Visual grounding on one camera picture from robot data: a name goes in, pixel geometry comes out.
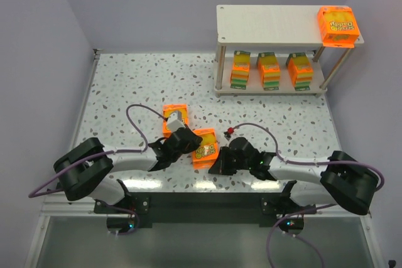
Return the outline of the orange Scrub Daddy box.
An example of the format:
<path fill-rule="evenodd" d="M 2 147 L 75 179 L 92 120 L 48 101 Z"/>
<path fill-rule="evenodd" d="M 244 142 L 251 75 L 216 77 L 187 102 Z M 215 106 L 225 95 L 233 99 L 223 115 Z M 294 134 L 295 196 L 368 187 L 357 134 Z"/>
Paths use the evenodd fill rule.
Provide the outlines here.
<path fill-rule="evenodd" d="M 180 127 L 188 126 L 187 104 L 169 104 L 163 106 L 163 135 L 170 137 Z"/>
<path fill-rule="evenodd" d="M 353 10 L 348 6 L 322 6 L 317 13 L 322 44 L 332 48 L 354 48 L 360 36 Z"/>
<path fill-rule="evenodd" d="M 215 163 L 218 155 L 218 141 L 214 128 L 194 130 L 202 138 L 200 146 L 192 153 L 194 169 L 209 169 Z"/>

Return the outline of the multicolour sponge stack pack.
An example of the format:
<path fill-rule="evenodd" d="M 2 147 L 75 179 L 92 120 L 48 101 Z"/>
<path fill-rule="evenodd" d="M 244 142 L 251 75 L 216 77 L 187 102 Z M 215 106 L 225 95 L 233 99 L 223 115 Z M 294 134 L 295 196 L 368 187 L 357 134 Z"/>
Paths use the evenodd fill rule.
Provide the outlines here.
<path fill-rule="evenodd" d="M 246 89 L 249 80 L 250 59 L 250 52 L 240 50 L 234 52 L 230 78 L 231 88 Z"/>
<path fill-rule="evenodd" d="M 291 84 L 296 91 L 310 90 L 314 71 L 305 53 L 290 53 L 286 60 L 286 67 Z"/>
<path fill-rule="evenodd" d="M 258 54 L 257 68 L 264 90 L 278 90 L 280 86 L 281 70 L 274 52 Z"/>

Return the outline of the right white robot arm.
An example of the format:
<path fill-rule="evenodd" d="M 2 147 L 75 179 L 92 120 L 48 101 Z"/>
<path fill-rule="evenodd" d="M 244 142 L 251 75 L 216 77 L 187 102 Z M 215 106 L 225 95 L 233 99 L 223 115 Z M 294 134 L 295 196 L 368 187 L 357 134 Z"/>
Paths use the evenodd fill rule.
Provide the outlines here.
<path fill-rule="evenodd" d="M 240 170 L 261 181 L 285 181 L 280 201 L 285 208 L 338 205 L 367 215 L 380 184 L 377 174 L 341 151 L 323 159 L 281 159 L 275 153 L 258 151 L 244 137 L 221 147 L 208 172 L 232 176 Z"/>

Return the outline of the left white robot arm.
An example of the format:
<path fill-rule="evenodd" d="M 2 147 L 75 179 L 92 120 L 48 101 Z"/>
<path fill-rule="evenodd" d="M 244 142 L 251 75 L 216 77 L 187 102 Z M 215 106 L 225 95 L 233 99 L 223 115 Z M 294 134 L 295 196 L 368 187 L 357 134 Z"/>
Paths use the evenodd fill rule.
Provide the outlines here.
<path fill-rule="evenodd" d="M 116 149 L 101 144 L 91 137 L 58 159 L 53 165 L 60 186 L 69 201 L 85 197 L 104 201 L 109 205 L 119 203 L 128 190 L 108 174 L 117 171 L 154 172 L 168 168 L 202 143 L 202 138 L 187 126 L 174 131 L 170 137 L 152 142 L 144 152 Z"/>

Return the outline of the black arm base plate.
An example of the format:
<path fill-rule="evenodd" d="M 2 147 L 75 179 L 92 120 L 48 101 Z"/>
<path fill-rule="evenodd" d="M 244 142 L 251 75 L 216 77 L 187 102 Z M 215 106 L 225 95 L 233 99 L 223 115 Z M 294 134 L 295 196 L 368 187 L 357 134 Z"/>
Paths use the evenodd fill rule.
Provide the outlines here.
<path fill-rule="evenodd" d="M 157 223 L 274 225 L 278 217 L 315 206 L 300 206 L 289 193 L 131 193 L 116 205 L 139 216 L 141 228 Z"/>

